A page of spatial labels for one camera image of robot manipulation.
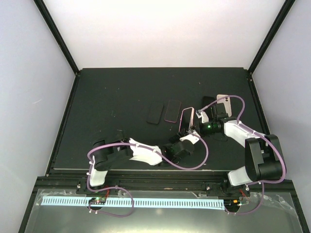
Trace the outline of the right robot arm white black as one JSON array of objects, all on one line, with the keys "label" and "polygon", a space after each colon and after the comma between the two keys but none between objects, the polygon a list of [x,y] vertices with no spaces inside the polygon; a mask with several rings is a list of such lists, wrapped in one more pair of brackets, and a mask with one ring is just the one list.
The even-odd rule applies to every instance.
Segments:
[{"label": "right robot arm white black", "polygon": [[209,119],[206,109],[196,111],[200,135],[222,133],[244,148],[244,166],[230,171],[221,183],[225,195],[233,195],[240,185],[280,183],[285,179],[287,169],[276,135],[259,133],[227,113]]}]

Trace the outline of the bare black phone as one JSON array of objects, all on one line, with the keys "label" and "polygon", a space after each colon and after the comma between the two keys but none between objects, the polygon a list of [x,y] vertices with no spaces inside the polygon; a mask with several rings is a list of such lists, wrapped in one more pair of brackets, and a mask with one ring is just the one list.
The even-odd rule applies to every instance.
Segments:
[{"label": "bare black phone", "polygon": [[161,102],[154,101],[151,103],[146,122],[150,124],[159,124],[164,104]]}]

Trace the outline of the bare magenta phone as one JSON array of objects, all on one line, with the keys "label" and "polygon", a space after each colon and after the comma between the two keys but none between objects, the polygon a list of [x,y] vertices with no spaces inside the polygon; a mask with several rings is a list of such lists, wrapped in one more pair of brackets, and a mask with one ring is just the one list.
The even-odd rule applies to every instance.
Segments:
[{"label": "bare magenta phone", "polygon": [[181,101],[179,100],[169,100],[164,121],[169,123],[176,123],[178,120],[179,112],[181,108]]}]

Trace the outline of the black phone case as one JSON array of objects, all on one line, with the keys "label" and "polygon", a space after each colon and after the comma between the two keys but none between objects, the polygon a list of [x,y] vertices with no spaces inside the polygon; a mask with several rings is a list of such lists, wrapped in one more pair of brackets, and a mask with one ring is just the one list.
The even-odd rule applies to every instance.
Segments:
[{"label": "black phone case", "polygon": [[[206,107],[207,105],[211,104],[212,102],[214,102],[216,99],[214,97],[208,97],[208,96],[204,96],[202,98],[202,106]],[[211,115],[213,116],[214,112],[215,112],[215,105],[211,105],[209,108],[206,108],[205,113],[207,115]]]}]

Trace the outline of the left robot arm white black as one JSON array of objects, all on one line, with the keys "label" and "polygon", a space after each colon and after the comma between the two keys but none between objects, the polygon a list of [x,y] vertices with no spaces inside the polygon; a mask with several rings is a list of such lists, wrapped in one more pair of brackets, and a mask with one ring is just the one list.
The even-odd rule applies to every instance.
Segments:
[{"label": "left robot arm white black", "polygon": [[102,139],[94,143],[87,154],[90,163],[87,188],[94,194],[101,193],[108,171],[128,161],[142,162],[150,166],[170,163],[178,165],[183,157],[194,153],[194,145],[198,141],[196,133],[178,133],[170,143],[161,146],[147,145],[133,138],[126,138],[122,132],[111,143]]}]

